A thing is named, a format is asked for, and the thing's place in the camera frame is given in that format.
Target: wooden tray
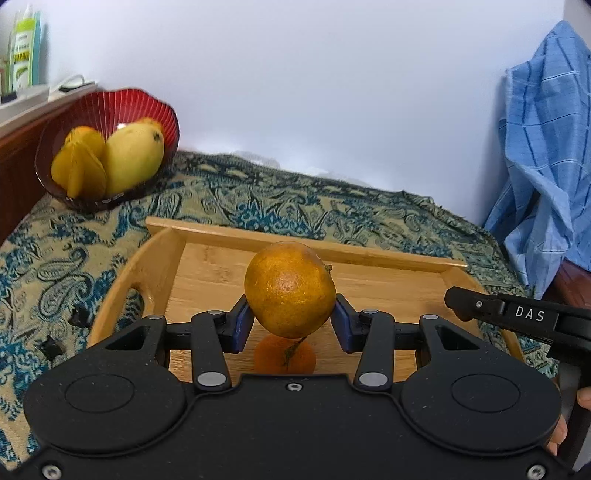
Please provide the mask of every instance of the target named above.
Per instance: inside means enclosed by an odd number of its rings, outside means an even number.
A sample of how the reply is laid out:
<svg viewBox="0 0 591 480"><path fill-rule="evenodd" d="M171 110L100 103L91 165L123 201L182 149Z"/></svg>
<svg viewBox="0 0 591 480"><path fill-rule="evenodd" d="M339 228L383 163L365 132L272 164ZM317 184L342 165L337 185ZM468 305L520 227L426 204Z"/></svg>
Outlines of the wooden tray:
<svg viewBox="0 0 591 480"><path fill-rule="evenodd" d="M399 322L413 323L424 313L435 313L481 337L475 320L459 321L443 303L446 290L453 285L483 291L461 261L155 217L146 218L146 225L152 238L113 283L93 324L89 346L113 332L130 288L144 298L144 316L164 314L169 322L188 322L205 310L229 310L244 292L244 274L254 254L286 239L308 245L333 266L337 292L356 310L375 308L391 313ZM255 321L244 351L226 354L234 384L242 373L252 372L254 346L266 334ZM504 337L512 355L523 360L515 335L504 332ZM315 373L352 377L360 354L348 355L340 349L330 321L308 340L317 355ZM415 370L414 351L396 351L396 381L405 380ZM190 352L172 352L170 371L191 381Z"/></svg>

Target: patterned tablecloth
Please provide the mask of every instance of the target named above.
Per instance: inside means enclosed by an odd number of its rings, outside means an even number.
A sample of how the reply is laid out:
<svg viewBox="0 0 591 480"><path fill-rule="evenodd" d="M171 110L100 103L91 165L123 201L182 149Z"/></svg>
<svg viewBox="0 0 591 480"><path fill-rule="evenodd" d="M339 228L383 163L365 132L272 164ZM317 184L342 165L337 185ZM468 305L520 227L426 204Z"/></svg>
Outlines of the patterned tablecloth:
<svg viewBox="0 0 591 480"><path fill-rule="evenodd" d="M9 468L37 446L22 396L38 375L85 347L90 321L117 272L148 238L148 215L457 258L488 291L524 294L493 237L428 197L383 192L259 167L231 155L179 152L155 193L108 212L82 215L44 197L0 247L0 460ZM120 324L141 312L130 294ZM498 332L485 338L505 349ZM530 365L556 366L520 339Z"/></svg>

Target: red bowl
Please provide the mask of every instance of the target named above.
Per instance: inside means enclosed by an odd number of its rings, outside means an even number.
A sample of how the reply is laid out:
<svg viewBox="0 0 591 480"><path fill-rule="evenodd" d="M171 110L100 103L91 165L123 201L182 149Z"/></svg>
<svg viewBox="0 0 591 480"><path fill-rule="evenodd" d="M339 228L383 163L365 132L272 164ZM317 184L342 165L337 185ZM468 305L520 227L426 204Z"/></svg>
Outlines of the red bowl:
<svg viewBox="0 0 591 480"><path fill-rule="evenodd" d="M162 125L164 134L164 158L160 168L149 180L114 197L91 202L72 199L51 178L53 157L60 151L67 134L74 127L87 125L97 129L105 139L117 130L119 124L135 122L149 116ZM112 208L126 200L145 195L152 188L166 167L172 163L178 147L178 120L170 105L156 100L143 90L127 88L115 92L93 92L73 102L68 110L49 120L37 147L35 170L43 187L56 199L79 212L97 212Z"/></svg>

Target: blue checkered towel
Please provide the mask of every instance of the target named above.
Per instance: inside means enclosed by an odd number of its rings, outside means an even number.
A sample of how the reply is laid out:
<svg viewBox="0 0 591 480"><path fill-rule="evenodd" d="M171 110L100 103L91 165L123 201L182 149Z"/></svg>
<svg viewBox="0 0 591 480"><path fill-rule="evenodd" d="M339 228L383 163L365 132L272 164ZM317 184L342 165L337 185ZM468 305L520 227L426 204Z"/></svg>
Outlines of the blue checkered towel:
<svg viewBox="0 0 591 480"><path fill-rule="evenodd" d="M563 258L591 270L591 53L568 22L508 70L499 132L509 179L485 228L536 298Z"/></svg>

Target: circular pad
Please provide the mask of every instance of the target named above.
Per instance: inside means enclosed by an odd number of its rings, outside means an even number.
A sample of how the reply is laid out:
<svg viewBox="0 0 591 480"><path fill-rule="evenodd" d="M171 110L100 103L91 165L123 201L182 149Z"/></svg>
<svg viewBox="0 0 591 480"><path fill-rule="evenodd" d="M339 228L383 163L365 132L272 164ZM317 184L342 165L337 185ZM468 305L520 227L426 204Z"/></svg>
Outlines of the circular pad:
<svg viewBox="0 0 591 480"><path fill-rule="evenodd" d="M519 389L503 377L476 374L458 378L452 385L452 396L470 410L497 413L517 403Z"/></svg>
<svg viewBox="0 0 591 480"><path fill-rule="evenodd" d="M88 375L66 390L68 403L88 413L105 413L124 407L134 397L132 382L119 375Z"/></svg>
<svg viewBox="0 0 591 480"><path fill-rule="evenodd" d="M185 394L170 371L127 352L96 353L31 384L25 416L41 442L69 452L120 452L166 432L181 416Z"/></svg>
<svg viewBox="0 0 591 480"><path fill-rule="evenodd" d="M400 400L419 433L476 455L543 445L560 416L560 393L548 378L484 346L435 352L406 380Z"/></svg>

